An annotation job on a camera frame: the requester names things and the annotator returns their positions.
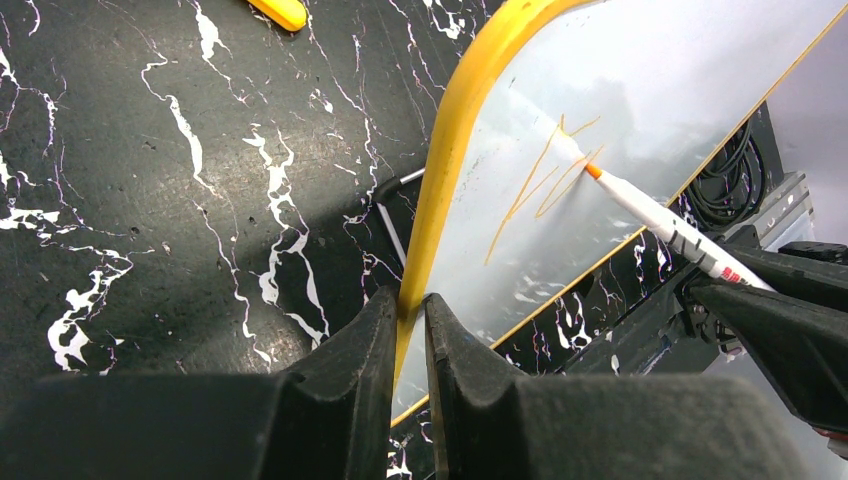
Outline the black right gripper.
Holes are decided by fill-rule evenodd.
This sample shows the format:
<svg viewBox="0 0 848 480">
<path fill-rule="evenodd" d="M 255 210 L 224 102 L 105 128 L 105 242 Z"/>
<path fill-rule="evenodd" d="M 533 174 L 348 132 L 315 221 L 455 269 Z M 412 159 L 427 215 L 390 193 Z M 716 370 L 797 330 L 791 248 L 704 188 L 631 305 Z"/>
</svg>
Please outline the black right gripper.
<svg viewBox="0 0 848 480">
<path fill-rule="evenodd" d="M 726 247 L 777 292 L 703 282 L 682 292 L 687 334 L 729 361 L 753 358 L 787 409 L 847 432 L 847 246 L 793 241 L 777 252 Z"/>
</svg>

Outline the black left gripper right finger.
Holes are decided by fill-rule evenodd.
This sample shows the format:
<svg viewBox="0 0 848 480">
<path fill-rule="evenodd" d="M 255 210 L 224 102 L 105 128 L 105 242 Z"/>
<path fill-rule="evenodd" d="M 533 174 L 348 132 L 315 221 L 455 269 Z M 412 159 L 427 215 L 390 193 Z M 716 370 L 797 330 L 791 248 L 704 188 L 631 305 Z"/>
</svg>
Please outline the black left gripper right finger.
<svg viewBox="0 0 848 480">
<path fill-rule="evenodd" d="M 700 374 L 528 375 L 424 300 L 439 479 L 804 479 L 764 396 Z"/>
</svg>

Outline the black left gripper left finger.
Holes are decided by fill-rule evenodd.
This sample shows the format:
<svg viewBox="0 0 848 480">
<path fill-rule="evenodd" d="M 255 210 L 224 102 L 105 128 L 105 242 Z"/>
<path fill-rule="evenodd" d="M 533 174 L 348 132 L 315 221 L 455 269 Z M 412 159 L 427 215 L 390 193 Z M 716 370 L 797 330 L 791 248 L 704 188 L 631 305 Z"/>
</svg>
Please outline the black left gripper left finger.
<svg viewBox="0 0 848 480">
<path fill-rule="evenodd" d="M 5 479 L 382 479 L 397 294 L 273 374 L 55 377 L 1 424 Z"/>
</svg>

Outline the white orange marker pen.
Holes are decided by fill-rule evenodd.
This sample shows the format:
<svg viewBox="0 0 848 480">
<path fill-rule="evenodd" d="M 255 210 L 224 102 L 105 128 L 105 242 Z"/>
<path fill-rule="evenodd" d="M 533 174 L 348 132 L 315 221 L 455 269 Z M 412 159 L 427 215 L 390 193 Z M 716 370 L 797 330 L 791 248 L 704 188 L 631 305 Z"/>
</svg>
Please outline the white orange marker pen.
<svg viewBox="0 0 848 480">
<path fill-rule="evenodd" d="M 630 182 L 593 164 L 584 170 L 619 206 L 710 278 L 775 292 L 728 251 Z"/>
</svg>

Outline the yellow framed whiteboard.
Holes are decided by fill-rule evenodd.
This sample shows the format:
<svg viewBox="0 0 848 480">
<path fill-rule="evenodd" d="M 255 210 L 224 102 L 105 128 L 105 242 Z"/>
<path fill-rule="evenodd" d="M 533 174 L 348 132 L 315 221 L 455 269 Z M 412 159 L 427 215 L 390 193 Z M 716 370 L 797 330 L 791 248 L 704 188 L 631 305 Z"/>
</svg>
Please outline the yellow framed whiteboard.
<svg viewBox="0 0 848 480">
<path fill-rule="evenodd" d="M 507 1 L 431 133 L 399 295 L 393 423 L 427 399 L 420 306 L 496 345 L 645 221 L 592 179 L 669 202 L 846 14 L 843 1 Z"/>
</svg>

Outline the yellow marker cap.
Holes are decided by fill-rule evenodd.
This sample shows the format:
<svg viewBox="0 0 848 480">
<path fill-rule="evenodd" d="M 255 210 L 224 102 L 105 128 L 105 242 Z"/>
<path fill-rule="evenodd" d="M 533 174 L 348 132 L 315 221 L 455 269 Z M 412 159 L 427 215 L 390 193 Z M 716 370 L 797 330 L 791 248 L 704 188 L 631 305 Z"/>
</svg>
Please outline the yellow marker cap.
<svg viewBox="0 0 848 480">
<path fill-rule="evenodd" d="M 300 0 L 249 0 L 249 3 L 288 32 L 298 32 L 307 24 L 308 11 Z"/>
</svg>

